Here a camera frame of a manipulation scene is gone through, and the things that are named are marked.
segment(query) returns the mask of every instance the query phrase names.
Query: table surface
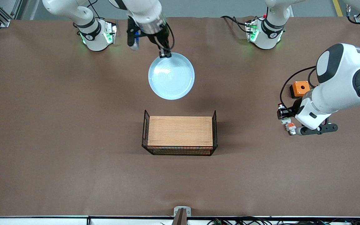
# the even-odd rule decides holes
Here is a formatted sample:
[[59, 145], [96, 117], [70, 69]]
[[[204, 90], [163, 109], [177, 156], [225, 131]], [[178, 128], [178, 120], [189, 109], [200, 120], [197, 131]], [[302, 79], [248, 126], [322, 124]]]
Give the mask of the table surface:
[[[89, 51], [70, 21], [17, 21], [0, 30], [0, 215], [360, 216], [360, 106], [338, 112], [335, 133], [290, 137], [279, 91], [329, 46], [360, 45], [343, 17], [298, 17], [272, 50], [219, 18], [169, 18], [174, 52], [195, 69], [185, 97], [148, 84], [158, 55], [146, 38]], [[295, 80], [306, 80], [308, 73]], [[292, 104], [285, 94], [286, 104]], [[211, 157], [153, 156], [141, 147], [144, 110], [210, 116]]]

